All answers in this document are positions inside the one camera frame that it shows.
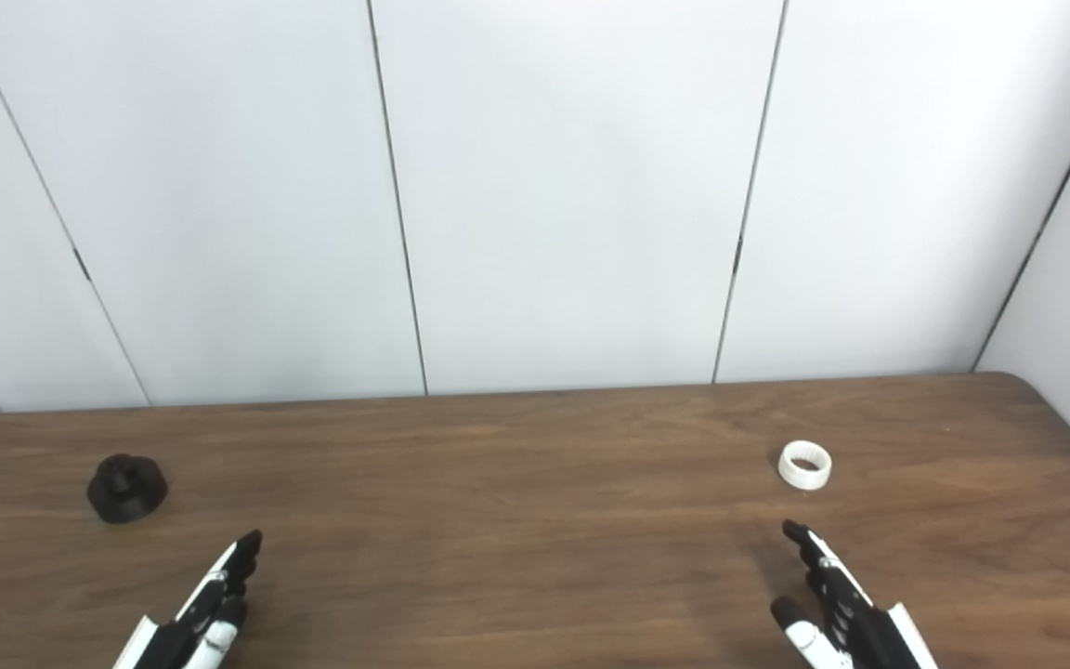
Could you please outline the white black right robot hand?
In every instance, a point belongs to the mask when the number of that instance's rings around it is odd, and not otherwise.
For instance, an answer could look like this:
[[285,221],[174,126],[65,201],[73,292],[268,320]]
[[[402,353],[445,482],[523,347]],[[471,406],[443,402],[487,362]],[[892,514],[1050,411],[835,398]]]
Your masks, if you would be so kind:
[[781,529],[798,546],[823,622],[808,618],[791,597],[774,598],[770,614],[810,668],[937,668],[903,604],[875,606],[843,560],[808,526],[785,519]]

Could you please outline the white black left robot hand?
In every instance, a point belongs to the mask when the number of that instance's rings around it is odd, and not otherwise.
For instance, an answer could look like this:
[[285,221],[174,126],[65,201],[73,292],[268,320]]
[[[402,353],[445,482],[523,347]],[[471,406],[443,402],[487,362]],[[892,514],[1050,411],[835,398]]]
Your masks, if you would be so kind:
[[253,530],[229,544],[170,622],[141,618],[114,668],[220,668],[249,614],[246,581],[262,542]]

